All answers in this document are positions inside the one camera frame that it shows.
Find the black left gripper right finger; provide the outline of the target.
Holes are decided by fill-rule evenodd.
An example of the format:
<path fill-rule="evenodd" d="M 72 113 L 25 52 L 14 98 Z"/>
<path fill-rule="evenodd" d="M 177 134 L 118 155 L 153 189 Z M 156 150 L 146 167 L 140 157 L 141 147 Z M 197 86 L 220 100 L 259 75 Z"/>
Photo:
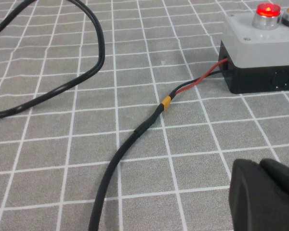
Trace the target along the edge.
<path fill-rule="evenodd" d="M 289 196 L 289 167 L 269 158 L 262 159 L 260 166 L 274 183 Z"/>

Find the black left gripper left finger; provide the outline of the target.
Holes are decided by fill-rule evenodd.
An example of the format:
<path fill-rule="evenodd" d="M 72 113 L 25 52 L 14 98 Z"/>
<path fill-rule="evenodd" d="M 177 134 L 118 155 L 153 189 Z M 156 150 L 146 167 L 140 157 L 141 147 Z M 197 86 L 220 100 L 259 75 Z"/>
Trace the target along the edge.
<path fill-rule="evenodd" d="M 233 162 L 229 206 L 236 231 L 289 231 L 289 196 L 260 163 Z"/>

